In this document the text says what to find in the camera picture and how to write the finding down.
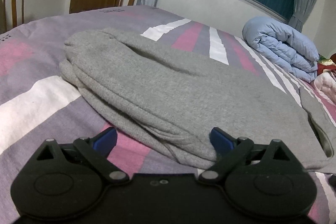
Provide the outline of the grey fleece pants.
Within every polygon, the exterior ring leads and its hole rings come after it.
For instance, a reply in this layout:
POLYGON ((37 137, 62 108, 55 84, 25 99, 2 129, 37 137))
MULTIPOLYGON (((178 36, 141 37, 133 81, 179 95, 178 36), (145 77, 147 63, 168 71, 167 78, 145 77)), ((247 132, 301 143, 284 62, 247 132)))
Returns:
POLYGON ((296 100, 248 71, 113 28, 78 32, 64 52, 62 77, 102 117, 180 164, 212 166, 218 127, 281 139, 306 169, 335 172, 335 126, 304 88, 296 100))

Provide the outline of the striped pink grey bed sheet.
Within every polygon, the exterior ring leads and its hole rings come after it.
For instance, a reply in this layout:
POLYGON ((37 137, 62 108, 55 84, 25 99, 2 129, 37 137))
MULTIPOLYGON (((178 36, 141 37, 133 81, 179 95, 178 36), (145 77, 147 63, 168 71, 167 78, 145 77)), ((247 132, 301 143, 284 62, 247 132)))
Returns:
POLYGON ((59 70, 65 57, 64 42, 70 36, 108 27, 226 61, 292 97, 304 89, 318 103, 318 109, 325 111, 330 139, 335 140, 335 105, 236 36, 150 6, 43 18, 1 34, 1 223, 13 223, 18 218, 10 186, 44 140, 70 143, 79 137, 93 137, 108 127, 77 89, 61 78, 59 70))

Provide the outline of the pink folded blanket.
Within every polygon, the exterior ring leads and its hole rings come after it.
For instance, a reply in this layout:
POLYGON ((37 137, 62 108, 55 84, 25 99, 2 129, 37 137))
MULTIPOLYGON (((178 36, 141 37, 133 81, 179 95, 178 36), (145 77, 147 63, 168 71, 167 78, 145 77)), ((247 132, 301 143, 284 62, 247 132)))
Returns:
POLYGON ((318 94, 328 102, 336 104, 336 82, 335 73, 332 71, 323 72, 312 83, 318 94))

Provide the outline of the folded light blue duvet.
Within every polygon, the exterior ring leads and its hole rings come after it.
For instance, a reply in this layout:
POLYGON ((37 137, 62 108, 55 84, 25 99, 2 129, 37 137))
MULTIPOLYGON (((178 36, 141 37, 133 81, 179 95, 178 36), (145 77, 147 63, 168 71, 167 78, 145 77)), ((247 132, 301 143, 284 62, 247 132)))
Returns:
POLYGON ((242 35, 251 48, 286 72, 308 83, 317 77, 319 54, 315 44, 291 26, 257 16, 246 22, 242 35))

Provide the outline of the red patterned cloth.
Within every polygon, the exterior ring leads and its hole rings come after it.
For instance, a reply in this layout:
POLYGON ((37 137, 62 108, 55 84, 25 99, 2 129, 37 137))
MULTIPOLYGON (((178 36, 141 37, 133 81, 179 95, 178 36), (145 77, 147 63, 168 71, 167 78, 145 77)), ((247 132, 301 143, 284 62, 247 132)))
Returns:
POLYGON ((329 59, 320 55, 317 63, 318 65, 317 74, 320 75, 324 72, 335 71, 336 67, 335 62, 336 62, 336 54, 331 55, 329 59))

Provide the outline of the wooden chair far left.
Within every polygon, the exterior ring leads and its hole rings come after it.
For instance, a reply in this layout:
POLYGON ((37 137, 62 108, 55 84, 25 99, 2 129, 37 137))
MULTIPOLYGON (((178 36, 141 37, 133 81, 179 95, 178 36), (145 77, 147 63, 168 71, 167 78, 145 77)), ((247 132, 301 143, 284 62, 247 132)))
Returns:
MULTIPOLYGON (((8 24, 7 24, 7 12, 6 12, 6 0, 1 0, 3 4, 3 12, 2 12, 2 18, 3 18, 3 30, 4 32, 7 32, 9 30, 8 24)), ((15 28, 18 24, 18 9, 17 9, 17 0, 10 0, 11 2, 11 27, 15 28)), ((21 0, 21 24, 25 23, 25 0, 21 0)))

